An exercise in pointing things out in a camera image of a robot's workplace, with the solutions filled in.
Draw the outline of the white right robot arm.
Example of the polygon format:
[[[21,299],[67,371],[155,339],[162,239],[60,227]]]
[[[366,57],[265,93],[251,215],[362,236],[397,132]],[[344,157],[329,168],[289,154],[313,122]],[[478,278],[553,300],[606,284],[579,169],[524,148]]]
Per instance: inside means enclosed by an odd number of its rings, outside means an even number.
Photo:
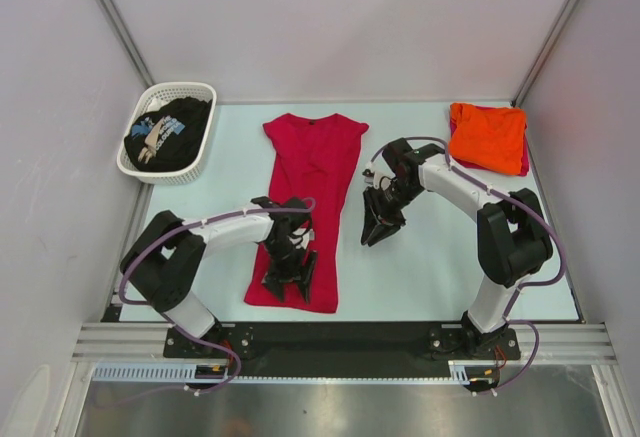
[[[443,197],[469,216],[476,225],[484,277],[454,342],[437,337],[431,348],[484,358],[507,331],[507,317],[524,284],[552,257],[551,231],[532,190],[499,191],[455,164],[443,140],[427,137],[424,142],[414,148],[409,139],[399,138],[379,149],[375,155],[385,161],[390,175],[367,163],[361,243],[374,246],[397,233],[406,223],[404,208],[424,192]]]

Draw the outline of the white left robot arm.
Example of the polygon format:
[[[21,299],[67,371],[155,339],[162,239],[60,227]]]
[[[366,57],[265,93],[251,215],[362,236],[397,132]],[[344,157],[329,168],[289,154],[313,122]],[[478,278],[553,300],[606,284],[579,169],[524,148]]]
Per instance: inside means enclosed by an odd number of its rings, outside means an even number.
[[[151,307],[196,356],[229,356],[220,321],[192,289],[201,262],[226,248],[259,245],[267,254],[267,266],[258,274],[260,284],[278,301],[294,287],[309,303],[318,260],[311,247],[314,208],[311,197],[278,203],[262,196],[240,210],[204,219],[162,211],[121,260],[119,298],[127,305]]]

